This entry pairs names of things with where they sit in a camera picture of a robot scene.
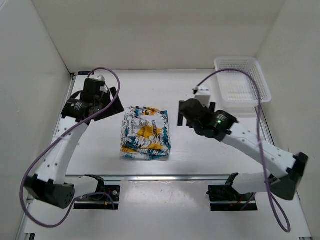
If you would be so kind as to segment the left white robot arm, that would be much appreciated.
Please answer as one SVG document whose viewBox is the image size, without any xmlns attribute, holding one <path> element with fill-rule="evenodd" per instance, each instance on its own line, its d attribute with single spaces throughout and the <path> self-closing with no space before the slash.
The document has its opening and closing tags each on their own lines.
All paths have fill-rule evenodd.
<svg viewBox="0 0 320 240">
<path fill-rule="evenodd" d="M 77 91 L 66 101 L 56 138 L 59 143 L 49 151 L 33 176 L 26 178 L 24 187 L 38 201 L 66 209 L 73 199 L 89 195 L 100 200 L 105 194 L 103 179 L 86 174 L 71 183 L 66 182 L 66 172 L 76 147 L 89 127 L 83 123 L 68 132 L 68 129 L 93 116 L 97 122 L 124 111 L 115 87 L 108 88 L 102 75 L 86 78 L 83 90 Z"/>
</svg>

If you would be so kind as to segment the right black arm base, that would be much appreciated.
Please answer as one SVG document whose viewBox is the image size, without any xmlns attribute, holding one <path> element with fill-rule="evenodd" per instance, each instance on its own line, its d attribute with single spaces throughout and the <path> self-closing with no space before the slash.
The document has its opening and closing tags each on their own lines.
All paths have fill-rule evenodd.
<svg viewBox="0 0 320 240">
<path fill-rule="evenodd" d="M 239 194 L 224 185 L 209 185 L 206 194 L 209 196 L 211 212 L 258 210 L 253 193 Z"/>
</svg>

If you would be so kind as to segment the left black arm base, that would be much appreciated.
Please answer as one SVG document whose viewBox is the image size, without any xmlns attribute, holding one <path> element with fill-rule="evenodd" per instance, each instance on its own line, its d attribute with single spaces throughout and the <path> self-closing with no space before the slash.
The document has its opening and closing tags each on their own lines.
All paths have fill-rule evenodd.
<svg viewBox="0 0 320 240">
<path fill-rule="evenodd" d="M 107 195 L 86 196 L 76 201 L 73 205 L 75 210 L 118 210 L 120 203 L 121 186 L 105 185 L 101 190 Z"/>
</svg>

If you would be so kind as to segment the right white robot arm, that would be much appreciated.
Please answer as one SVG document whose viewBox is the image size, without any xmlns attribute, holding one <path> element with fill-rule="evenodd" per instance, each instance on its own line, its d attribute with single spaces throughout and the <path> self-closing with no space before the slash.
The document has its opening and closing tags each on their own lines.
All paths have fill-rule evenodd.
<svg viewBox="0 0 320 240">
<path fill-rule="evenodd" d="M 282 150 L 247 130 L 238 119 L 223 110 L 203 106 L 190 98 L 179 102 L 179 113 L 199 136 L 231 146 L 261 164 L 261 173 L 232 173 L 218 187 L 230 200 L 249 193 L 270 191 L 280 199 L 293 200 L 309 157 Z"/>
</svg>

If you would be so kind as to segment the colourful printed shorts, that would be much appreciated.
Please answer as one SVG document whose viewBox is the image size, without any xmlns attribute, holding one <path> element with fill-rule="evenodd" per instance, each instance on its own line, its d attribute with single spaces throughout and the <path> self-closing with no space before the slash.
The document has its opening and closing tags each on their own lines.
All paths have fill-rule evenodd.
<svg viewBox="0 0 320 240">
<path fill-rule="evenodd" d="M 158 160 L 171 152 L 167 110 L 130 106 L 121 125 L 120 156 L 130 160 Z"/>
</svg>

